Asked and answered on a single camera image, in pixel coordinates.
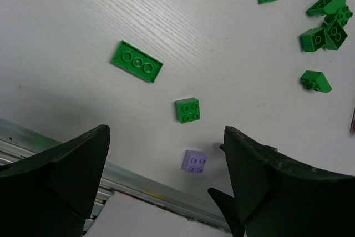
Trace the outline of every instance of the black object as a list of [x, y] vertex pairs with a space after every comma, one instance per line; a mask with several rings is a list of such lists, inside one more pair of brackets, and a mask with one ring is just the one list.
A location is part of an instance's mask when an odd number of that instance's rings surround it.
[[1, 237], [80, 237], [110, 144], [100, 125], [52, 149], [0, 167]]
[[355, 177], [318, 169], [226, 127], [234, 198], [208, 190], [234, 237], [354, 236]]

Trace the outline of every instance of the purple stud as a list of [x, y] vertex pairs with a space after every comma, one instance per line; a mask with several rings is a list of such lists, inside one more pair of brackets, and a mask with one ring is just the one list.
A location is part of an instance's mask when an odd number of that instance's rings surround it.
[[188, 173], [203, 173], [207, 155], [201, 151], [186, 150], [181, 169]]

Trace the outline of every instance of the purple lego brick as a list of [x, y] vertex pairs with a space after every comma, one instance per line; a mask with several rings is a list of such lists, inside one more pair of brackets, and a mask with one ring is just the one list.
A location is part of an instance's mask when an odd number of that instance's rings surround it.
[[181, 169], [188, 173], [202, 173], [207, 155], [201, 151], [186, 150]]

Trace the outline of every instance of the white table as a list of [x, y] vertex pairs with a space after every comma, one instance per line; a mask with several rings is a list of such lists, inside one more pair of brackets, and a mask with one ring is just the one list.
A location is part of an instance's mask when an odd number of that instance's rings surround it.
[[[226, 125], [355, 175], [355, 19], [339, 51], [302, 53], [298, 36], [321, 24], [305, 15], [315, 1], [0, 0], [0, 117], [61, 141], [108, 124], [108, 161], [204, 199], [210, 186], [231, 193]], [[122, 39], [164, 62], [154, 84], [109, 63]], [[333, 91], [304, 91], [305, 70]], [[182, 125], [174, 101], [187, 97], [201, 120]], [[180, 170], [185, 149], [207, 154], [203, 175]]]

